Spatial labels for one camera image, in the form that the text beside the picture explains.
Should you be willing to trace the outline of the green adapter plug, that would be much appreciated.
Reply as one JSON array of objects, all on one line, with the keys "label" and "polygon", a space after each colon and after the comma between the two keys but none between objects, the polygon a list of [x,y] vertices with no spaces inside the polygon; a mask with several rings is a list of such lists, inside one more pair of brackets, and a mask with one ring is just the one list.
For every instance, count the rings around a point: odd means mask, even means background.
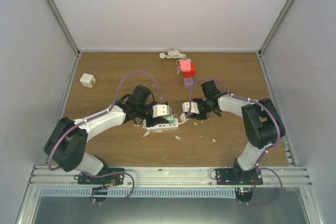
[{"label": "green adapter plug", "polygon": [[169,123],[174,122],[174,115],[173,114],[165,115],[165,116],[163,116],[163,118],[166,119]]}]

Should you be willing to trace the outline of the white power strip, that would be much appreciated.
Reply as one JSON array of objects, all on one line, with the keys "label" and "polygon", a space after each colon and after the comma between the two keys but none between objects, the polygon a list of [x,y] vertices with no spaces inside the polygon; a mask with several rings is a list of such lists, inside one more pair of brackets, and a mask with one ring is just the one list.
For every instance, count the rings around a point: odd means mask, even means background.
[{"label": "white power strip", "polygon": [[173,119],[172,123],[161,123],[152,127],[146,127],[148,132],[177,130],[179,128],[179,121],[177,118]]}]

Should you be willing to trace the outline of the white cube adapter plug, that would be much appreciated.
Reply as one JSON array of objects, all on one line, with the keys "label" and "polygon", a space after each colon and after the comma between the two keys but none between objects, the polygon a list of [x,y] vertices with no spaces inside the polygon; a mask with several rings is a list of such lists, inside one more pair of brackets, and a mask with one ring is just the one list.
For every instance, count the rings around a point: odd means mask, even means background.
[{"label": "white cube adapter plug", "polygon": [[80,78],[80,83],[87,88],[92,88],[94,84],[96,83],[96,79],[94,75],[84,73]]}]

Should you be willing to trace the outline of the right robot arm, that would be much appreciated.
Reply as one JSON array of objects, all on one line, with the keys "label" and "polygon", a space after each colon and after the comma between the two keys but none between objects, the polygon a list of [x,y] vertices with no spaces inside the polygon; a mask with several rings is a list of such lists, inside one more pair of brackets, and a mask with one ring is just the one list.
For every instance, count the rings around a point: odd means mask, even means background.
[{"label": "right robot arm", "polygon": [[189,108],[183,109],[188,118],[201,121],[206,120],[211,112],[218,116],[228,112],[240,116],[244,123],[247,144],[234,160],[232,168],[221,177],[240,185],[256,179],[263,156],[286,134],[273,102],[268,98],[254,100],[239,97],[228,90],[220,92],[213,79],[201,84],[201,88],[205,99],[193,99],[192,92],[189,92]]}]

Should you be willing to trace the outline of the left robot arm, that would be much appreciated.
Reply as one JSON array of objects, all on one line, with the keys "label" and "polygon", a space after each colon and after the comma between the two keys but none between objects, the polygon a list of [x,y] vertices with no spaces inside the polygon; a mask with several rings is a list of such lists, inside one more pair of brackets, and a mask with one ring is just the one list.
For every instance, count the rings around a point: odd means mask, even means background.
[{"label": "left robot arm", "polygon": [[103,184],[108,179],[108,165],[95,155],[86,153],[87,143],[108,129],[136,119],[144,121],[146,127],[168,123],[167,118],[172,113],[170,106],[167,102],[148,103],[148,98],[153,96],[150,89],[138,85],[110,108],[82,119],[60,119],[44,146],[48,162],[55,162],[66,172],[79,170],[89,174],[96,184]]}]

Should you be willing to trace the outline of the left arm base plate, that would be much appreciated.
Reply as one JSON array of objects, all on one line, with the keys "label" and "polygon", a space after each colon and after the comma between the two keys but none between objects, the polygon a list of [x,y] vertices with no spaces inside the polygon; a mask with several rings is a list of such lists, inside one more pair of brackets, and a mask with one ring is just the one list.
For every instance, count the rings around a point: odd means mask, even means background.
[{"label": "left arm base plate", "polygon": [[117,186],[123,184],[124,172],[124,168],[105,167],[98,175],[93,177],[80,173],[75,175],[74,179],[79,185]]}]

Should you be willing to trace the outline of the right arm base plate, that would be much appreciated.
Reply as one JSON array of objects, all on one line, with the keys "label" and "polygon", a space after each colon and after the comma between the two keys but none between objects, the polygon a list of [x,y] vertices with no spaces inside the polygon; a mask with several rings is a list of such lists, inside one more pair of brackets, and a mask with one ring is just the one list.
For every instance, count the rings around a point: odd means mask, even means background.
[{"label": "right arm base plate", "polygon": [[215,169],[218,185],[262,185],[261,172],[255,169],[242,171],[240,168],[217,168]]}]

